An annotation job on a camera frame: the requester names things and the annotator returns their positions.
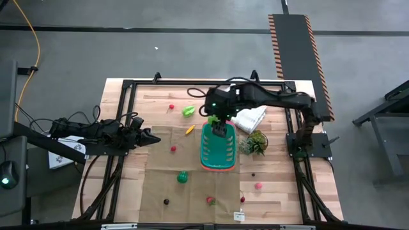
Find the potted plant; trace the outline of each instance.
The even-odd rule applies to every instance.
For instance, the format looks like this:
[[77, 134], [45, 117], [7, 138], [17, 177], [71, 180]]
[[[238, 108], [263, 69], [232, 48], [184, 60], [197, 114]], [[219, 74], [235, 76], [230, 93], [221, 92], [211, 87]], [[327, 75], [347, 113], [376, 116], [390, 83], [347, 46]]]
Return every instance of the potted plant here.
[[267, 149], [268, 139], [267, 136], [260, 130], [255, 130], [251, 133], [246, 140], [240, 141], [238, 150], [245, 155], [255, 153], [257, 155], [263, 155]]

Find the computer mouse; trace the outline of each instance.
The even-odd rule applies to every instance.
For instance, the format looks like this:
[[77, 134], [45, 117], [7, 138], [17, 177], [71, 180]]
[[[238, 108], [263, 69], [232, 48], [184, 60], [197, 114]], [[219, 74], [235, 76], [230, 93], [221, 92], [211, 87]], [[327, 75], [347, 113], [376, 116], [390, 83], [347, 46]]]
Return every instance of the computer mouse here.
[[4, 189], [12, 189], [19, 183], [17, 165], [14, 161], [7, 160], [0, 164], [0, 185]]

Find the green basket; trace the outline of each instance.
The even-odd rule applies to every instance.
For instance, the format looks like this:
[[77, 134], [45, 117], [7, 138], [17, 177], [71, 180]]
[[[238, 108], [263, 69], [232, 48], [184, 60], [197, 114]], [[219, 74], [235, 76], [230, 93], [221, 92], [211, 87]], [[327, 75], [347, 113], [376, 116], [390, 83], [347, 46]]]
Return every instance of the green basket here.
[[226, 123], [226, 137], [212, 132], [212, 126], [205, 123], [202, 129], [200, 161], [203, 168], [210, 171], [230, 171], [236, 164], [236, 128], [232, 122]]

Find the wooden table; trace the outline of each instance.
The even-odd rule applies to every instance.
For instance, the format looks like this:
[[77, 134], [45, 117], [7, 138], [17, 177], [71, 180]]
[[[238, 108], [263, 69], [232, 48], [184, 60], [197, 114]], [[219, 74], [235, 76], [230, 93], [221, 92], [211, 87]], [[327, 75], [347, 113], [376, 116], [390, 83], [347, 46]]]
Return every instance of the wooden table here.
[[[100, 119], [115, 118], [120, 98], [123, 79], [107, 79], [101, 99]], [[314, 97], [313, 84], [309, 80], [295, 81], [297, 91], [309, 93]], [[181, 110], [188, 105], [199, 106], [204, 104], [203, 98], [192, 98], [186, 94], [189, 86], [138, 86], [134, 111], [145, 120], [143, 127], [174, 126], [188, 128], [191, 125], [201, 127], [206, 118], [201, 117], [197, 110], [195, 115], [185, 119]], [[208, 86], [198, 88], [206, 91]], [[269, 86], [267, 89], [280, 90]], [[128, 107], [129, 91], [125, 99], [123, 114]], [[169, 104], [174, 104], [173, 111], [167, 113]], [[295, 182], [293, 162], [288, 156], [285, 134], [287, 131], [284, 109], [267, 107], [266, 116], [259, 125], [269, 140], [265, 157], [240, 155], [240, 190], [244, 193], [246, 202], [242, 204], [245, 213], [245, 224], [301, 224], [300, 203]], [[316, 126], [314, 132], [322, 132], [322, 127]], [[138, 222], [141, 205], [144, 168], [148, 159], [148, 148], [137, 148], [130, 151], [125, 159], [121, 177], [118, 205], [115, 222]], [[84, 189], [84, 208], [86, 209], [99, 193], [107, 157], [100, 157], [90, 170]], [[328, 162], [312, 158], [311, 167], [317, 193], [333, 214], [343, 219], [341, 206], [338, 200], [336, 183], [331, 166]], [[256, 190], [254, 184], [262, 182], [263, 188]], [[309, 215], [313, 218], [311, 199], [305, 191]], [[109, 209], [111, 193], [108, 194], [105, 214]], [[73, 217], [78, 217], [79, 195], [73, 211]]]

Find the white label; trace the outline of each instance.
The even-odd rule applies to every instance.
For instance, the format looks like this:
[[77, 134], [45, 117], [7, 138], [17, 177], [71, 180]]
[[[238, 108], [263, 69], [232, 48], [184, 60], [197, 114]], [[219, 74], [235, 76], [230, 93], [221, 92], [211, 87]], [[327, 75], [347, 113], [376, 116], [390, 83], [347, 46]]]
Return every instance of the white label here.
[[242, 213], [242, 212], [235, 211], [233, 213], [233, 215], [234, 215], [234, 220], [237, 220], [237, 221], [244, 221], [245, 220], [244, 213]]

